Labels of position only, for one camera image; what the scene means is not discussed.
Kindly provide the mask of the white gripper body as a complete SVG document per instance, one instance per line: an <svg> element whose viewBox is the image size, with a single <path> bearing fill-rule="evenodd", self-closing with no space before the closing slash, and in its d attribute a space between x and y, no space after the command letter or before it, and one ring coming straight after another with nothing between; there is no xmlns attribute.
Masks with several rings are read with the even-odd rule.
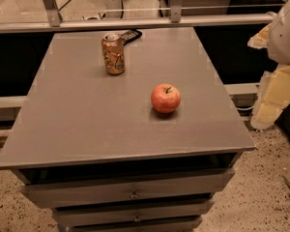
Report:
<svg viewBox="0 0 290 232"><path fill-rule="evenodd" d="M267 50L270 59L279 64L290 65L290 0L271 23Z"/></svg>

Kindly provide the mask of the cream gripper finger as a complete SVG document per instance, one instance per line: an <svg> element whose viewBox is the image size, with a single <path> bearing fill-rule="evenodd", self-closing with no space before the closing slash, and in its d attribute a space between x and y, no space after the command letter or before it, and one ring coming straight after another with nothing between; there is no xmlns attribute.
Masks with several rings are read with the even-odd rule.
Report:
<svg viewBox="0 0 290 232"><path fill-rule="evenodd" d="M252 109L251 126L256 130L271 127L290 104L290 66L279 64L274 72L264 72Z"/></svg>
<svg viewBox="0 0 290 232"><path fill-rule="evenodd" d="M248 40L247 45L256 49L267 48L270 26L271 24L268 24L263 27L257 34Z"/></svg>

